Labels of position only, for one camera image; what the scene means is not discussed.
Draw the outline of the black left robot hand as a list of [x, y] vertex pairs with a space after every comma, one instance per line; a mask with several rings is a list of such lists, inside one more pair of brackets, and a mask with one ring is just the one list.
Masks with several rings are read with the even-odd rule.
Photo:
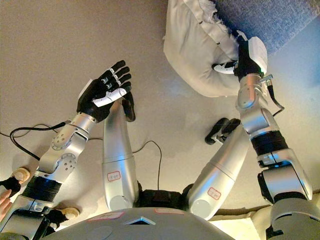
[[100, 77], [90, 80], [79, 94], [77, 113], [87, 114], [102, 122], [110, 114], [113, 103], [119, 99], [128, 122], [136, 120], [134, 99], [131, 93], [130, 68], [124, 60], [116, 62]]

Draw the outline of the bare person hand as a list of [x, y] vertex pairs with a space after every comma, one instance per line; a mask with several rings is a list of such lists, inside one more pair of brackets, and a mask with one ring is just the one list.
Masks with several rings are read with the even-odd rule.
[[2, 220], [7, 214], [9, 208], [12, 206], [12, 202], [10, 200], [12, 190], [5, 190], [0, 194], [0, 220]]

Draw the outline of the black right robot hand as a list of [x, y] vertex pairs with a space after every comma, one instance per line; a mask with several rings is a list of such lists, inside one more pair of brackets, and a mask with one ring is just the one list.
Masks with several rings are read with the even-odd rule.
[[263, 78], [268, 67], [268, 53], [263, 41], [257, 36], [247, 38], [240, 30], [232, 33], [238, 43], [238, 59], [216, 63], [211, 68], [221, 74], [235, 75], [239, 80], [248, 74], [257, 74]]

